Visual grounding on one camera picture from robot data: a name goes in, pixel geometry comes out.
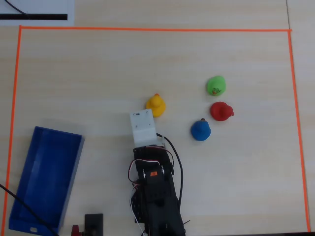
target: yellow rubber duck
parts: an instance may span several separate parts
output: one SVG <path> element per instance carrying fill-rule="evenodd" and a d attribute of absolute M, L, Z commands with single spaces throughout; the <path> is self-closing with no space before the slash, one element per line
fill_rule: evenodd
<path fill-rule="evenodd" d="M 163 99 L 159 96 L 159 94 L 156 93 L 146 103 L 146 109 L 152 110 L 153 117 L 159 117 L 165 112 L 166 104 L 163 101 Z"/>

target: blue rubber duck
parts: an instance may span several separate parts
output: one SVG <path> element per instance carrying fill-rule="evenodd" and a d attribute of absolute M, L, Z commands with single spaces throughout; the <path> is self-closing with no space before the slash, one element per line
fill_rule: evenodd
<path fill-rule="evenodd" d="M 192 136 L 197 141 L 205 141 L 211 134 L 211 129 L 209 127 L 209 124 L 204 118 L 202 118 L 199 121 L 196 121 L 192 125 L 190 131 L 191 131 Z"/>

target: black strip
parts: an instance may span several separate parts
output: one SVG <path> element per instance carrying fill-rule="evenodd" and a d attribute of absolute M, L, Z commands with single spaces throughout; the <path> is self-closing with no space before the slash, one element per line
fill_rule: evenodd
<path fill-rule="evenodd" d="M 68 14 L 0 14 L 0 20 L 52 20 L 67 21 Z"/>

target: rubber duck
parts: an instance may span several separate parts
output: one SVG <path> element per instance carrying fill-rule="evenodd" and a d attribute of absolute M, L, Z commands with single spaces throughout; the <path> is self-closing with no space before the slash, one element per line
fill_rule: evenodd
<path fill-rule="evenodd" d="M 207 83 L 207 91 L 212 96 L 219 96 L 225 92 L 226 83 L 223 76 L 217 75 L 209 79 Z"/>
<path fill-rule="evenodd" d="M 233 108 L 225 102 L 215 102 L 210 107 L 210 114 L 217 121 L 227 120 L 234 115 Z"/>
<path fill-rule="evenodd" d="M 146 103 L 146 109 L 151 109 L 153 117 L 161 116 L 166 110 L 166 104 L 159 94 L 155 94 Z"/>
<path fill-rule="evenodd" d="M 211 129 L 209 127 L 209 124 L 204 118 L 196 121 L 192 125 L 190 131 L 191 131 L 192 136 L 197 141 L 205 141 L 211 134 Z"/>

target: red rubber duck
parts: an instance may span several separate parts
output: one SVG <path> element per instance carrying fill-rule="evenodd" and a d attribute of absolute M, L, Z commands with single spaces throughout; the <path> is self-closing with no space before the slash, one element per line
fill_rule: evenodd
<path fill-rule="evenodd" d="M 215 102 L 210 107 L 210 114 L 213 119 L 217 121 L 227 120 L 234 115 L 233 108 L 228 106 L 225 102 Z"/>

